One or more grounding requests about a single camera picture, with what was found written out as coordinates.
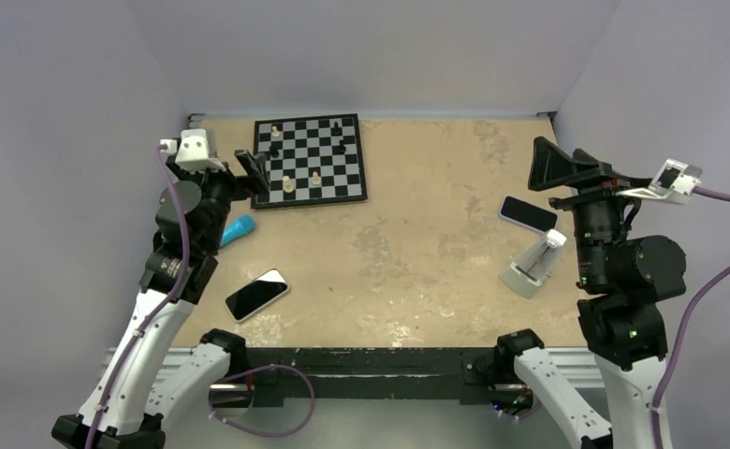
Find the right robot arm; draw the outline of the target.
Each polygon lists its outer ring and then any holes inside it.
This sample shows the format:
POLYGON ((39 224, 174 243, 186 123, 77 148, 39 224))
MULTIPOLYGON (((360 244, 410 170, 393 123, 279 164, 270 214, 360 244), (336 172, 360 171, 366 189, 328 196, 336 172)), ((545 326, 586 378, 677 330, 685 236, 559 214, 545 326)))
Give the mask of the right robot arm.
POLYGON ((686 256, 672 239, 633 239, 631 224, 651 179, 620 174, 583 150, 566 153, 547 138, 533 142, 528 187, 573 188, 551 198, 574 219, 578 322, 602 375, 609 415, 603 417, 560 373, 530 329, 501 336, 493 367, 507 381, 527 385, 572 448, 648 448, 663 424, 652 402, 666 368, 668 344, 660 301, 685 293, 686 256))

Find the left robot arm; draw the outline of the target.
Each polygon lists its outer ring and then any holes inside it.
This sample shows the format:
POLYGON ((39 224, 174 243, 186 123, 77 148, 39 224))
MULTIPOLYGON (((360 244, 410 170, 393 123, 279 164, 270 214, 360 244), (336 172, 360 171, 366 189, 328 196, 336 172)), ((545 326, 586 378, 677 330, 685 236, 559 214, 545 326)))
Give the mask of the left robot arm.
POLYGON ((213 329, 200 340, 200 362, 183 364, 166 382, 156 376, 183 323, 214 273, 234 201, 268 190, 264 155, 237 150, 244 175, 201 151, 161 147, 167 186, 155 214, 157 230, 134 310, 91 396, 58 417, 51 437, 65 448, 162 448, 166 432, 192 397, 212 380, 234 383, 247 370, 243 338, 213 329))

